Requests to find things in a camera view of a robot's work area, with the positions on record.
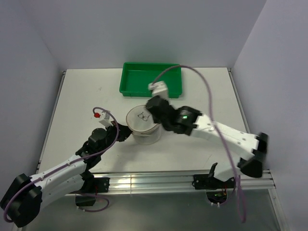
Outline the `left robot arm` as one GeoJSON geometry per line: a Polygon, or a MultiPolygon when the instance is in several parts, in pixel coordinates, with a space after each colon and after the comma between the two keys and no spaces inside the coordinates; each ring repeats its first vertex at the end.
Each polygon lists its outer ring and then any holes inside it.
{"type": "Polygon", "coordinates": [[[68,193],[96,192],[90,169],[101,161],[102,154],[117,141],[125,141],[131,133],[128,126],[115,123],[96,128],[82,147],[63,163],[32,176],[17,176],[0,202],[4,220],[24,227],[40,210],[68,193]]]}

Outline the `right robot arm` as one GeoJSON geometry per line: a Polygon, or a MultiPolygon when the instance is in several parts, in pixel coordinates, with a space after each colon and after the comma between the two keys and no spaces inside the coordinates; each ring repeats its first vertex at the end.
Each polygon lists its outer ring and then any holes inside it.
{"type": "Polygon", "coordinates": [[[166,131],[205,139],[225,148],[230,166],[213,165],[214,171],[208,176],[212,187],[220,187],[229,178],[237,177],[240,173],[251,178],[262,177],[269,141],[267,134],[241,132],[213,122],[210,117],[191,107],[182,106],[176,109],[168,100],[159,96],[152,97],[145,108],[154,122],[161,124],[166,131]]]}

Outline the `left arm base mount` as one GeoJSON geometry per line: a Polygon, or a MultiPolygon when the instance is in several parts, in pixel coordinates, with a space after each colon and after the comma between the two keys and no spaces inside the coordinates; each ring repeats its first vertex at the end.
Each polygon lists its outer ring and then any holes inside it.
{"type": "Polygon", "coordinates": [[[75,196],[75,204],[79,208],[86,208],[94,206],[96,202],[96,197],[84,195],[98,195],[99,193],[107,193],[109,190],[110,178],[102,177],[102,178],[92,178],[90,180],[86,180],[84,185],[80,190],[77,191],[77,195],[75,196]]]}

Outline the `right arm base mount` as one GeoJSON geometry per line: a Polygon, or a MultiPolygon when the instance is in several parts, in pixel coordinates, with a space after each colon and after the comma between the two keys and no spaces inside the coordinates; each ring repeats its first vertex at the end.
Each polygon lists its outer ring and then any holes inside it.
{"type": "Polygon", "coordinates": [[[236,190],[235,177],[227,181],[221,181],[214,178],[215,168],[218,164],[214,163],[208,174],[194,174],[192,186],[195,190],[220,190],[220,192],[207,192],[206,198],[211,206],[220,208],[222,204],[231,199],[236,190]]]}

